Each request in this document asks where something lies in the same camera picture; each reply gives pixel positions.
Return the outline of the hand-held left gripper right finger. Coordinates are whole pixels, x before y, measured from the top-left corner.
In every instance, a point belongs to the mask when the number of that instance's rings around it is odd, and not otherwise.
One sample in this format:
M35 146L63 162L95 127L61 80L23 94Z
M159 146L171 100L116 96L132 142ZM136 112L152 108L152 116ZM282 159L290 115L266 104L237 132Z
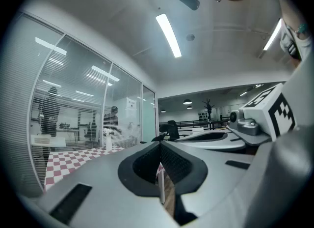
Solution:
M174 220L243 220L253 156L162 141L162 165L175 184Z

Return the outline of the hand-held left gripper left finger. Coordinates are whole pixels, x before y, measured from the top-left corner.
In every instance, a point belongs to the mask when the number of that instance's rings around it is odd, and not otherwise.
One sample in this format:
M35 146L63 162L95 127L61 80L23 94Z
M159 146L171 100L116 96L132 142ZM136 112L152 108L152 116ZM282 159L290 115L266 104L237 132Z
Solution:
M42 195L38 206L50 227L177 228L179 225L155 197L137 196L118 176L121 162L152 143L86 162Z

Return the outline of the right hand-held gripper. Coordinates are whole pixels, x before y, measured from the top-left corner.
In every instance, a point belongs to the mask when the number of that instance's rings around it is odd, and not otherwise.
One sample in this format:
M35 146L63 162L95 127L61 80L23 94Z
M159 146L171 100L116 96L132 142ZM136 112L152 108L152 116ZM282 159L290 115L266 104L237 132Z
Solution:
M234 134L219 131L200 132L176 140L176 143L231 152L244 149L246 144L259 146L275 141L297 126L282 89L283 84L279 83L262 91L241 108L233 110L227 128Z

